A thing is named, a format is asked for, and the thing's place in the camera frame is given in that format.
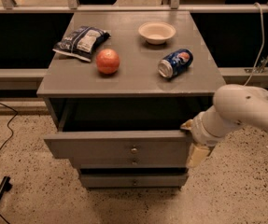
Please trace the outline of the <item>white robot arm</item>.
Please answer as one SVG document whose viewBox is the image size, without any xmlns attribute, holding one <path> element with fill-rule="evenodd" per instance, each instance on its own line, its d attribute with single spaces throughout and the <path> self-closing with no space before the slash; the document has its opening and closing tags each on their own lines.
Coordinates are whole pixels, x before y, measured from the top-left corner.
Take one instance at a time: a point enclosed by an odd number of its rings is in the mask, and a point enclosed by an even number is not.
<svg viewBox="0 0 268 224">
<path fill-rule="evenodd" d="M 237 84 L 220 87 L 211 107 L 180 126 L 181 130 L 190 131 L 193 138 L 187 167 L 199 165 L 228 133 L 244 125 L 268 132 L 268 91 Z"/>
</svg>

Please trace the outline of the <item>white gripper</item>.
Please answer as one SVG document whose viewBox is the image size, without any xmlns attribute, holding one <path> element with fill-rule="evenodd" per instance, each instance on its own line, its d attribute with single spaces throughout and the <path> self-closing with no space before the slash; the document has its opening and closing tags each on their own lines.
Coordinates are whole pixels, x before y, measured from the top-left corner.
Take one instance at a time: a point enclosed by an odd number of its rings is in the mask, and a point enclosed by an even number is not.
<svg viewBox="0 0 268 224">
<path fill-rule="evenodd" d="M 241 128 L 240 123 L 223 118 L 212 105 L 200 112 L 193 120 L 189 119 L 180 125 L 181 130 L 191 130 L 193 139 L 186 161 L 188 168 L 194 168 L 208 157 L 218 142 L 233 131 Z"/>
</svg>

